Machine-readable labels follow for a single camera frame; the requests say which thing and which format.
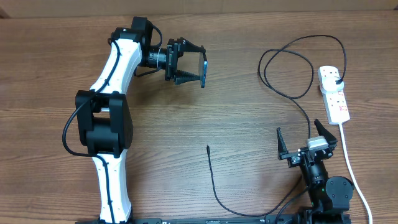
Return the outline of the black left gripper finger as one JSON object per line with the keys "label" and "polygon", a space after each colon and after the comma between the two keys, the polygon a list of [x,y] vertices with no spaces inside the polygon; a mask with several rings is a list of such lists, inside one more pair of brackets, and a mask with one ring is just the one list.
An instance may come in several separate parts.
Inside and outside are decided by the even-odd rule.
{"label": "black left gripper finger", "polygon": [[174,76],[174,83],[176,85],[192,81],[201,81],[201,76],[181,70],[178,70]]}
{"label": "black left gripper finger", "polygon": [[185,52],[203,53],[203,54],[206,53],[204,46],[199,47],[183,37],[178,39],[178,43],[180,44],[180,46],[178,47],[179,57],[182,57]]}

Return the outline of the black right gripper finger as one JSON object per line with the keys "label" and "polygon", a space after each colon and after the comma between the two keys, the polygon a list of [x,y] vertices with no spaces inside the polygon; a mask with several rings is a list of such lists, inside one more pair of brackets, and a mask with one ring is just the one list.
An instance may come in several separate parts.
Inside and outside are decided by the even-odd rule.
{"label": "black right gripper finger", "polygon": [[321,124],[321,122],[320,122],[318,119],[315,119],[315,120],[314,120],[314,125],[315,125],[315,127],[316,127],[316,129],[317,129],[317,131],[318,131],[318,134],[319,134],[320,136],[323,136],[323,137],[326,139],[326,141],[327,141],[329,147],[330,147],[330,148],[335,148],[336,145],[337,145],[337,142],[338,142],[337,138],[336,138],[334,135],[332,135],[332,133],[329,132],[329,131]]}
{"label": "black right gripper finger", "polygon": [[282,132],[280,128],[277,128],[277,140],[278,140],[278,155],[288,154],[284,139],[282,137]]}

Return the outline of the blue Galaxy smartphone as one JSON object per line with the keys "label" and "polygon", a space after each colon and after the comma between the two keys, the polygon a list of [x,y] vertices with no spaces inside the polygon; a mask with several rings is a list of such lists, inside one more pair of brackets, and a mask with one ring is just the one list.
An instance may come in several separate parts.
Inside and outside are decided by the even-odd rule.
{"label": "blue Galaxy smartphone", "polygon": [[208,60],[206,57],[206,53],[200,53],[198,72],[200,77],[200,85],[202,88],[205,87],[206,83],[207,66],[208,66]]}

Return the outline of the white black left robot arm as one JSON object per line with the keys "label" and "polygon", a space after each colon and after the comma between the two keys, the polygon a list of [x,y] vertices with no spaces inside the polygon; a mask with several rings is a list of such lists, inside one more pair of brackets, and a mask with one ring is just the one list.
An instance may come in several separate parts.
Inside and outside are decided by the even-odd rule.
{"label": "white black left robot arm", "polygon": [[111,46],[104,69],[89,90],[75,97],[75,111],[65,124],[62,143],[73,119],[78,122],[85,157],[95,163],[101,196],[101,212],[96,223],[133,223],[132,203],[127,192],[126,158],[131,147],[133,123],[127,103],[127,89],[137,67],[146,75],[160,70],[165,80],[176,85],[199,81],[205,86],[208,61],[204,46],[187,39],[170,39],[163,47],[151,43],[159,28],[146,17],[134,17],[130,28],[118,27],[111,33]]}

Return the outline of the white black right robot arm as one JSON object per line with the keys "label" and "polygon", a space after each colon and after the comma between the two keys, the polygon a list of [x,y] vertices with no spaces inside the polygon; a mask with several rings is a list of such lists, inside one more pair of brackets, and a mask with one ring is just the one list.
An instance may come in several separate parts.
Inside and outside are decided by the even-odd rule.
{"label": "white black right robot arm", "polygon": [[354,184],[342,176],[329,177],[324,160],[333,156],[338,140],[319,120],[314,124],[318,136],[306,140],[306,146],[296,152],[289,152],[277,128],[278,159],[287,160],[290,168],[299,167],[305,181],[305,189],[299,195],[308,193],[312,205],[302,207],[293,215],[283,211],[295,200],[289,200],[270,221],[274,223],[350,223],[346,212],[353,197]]}

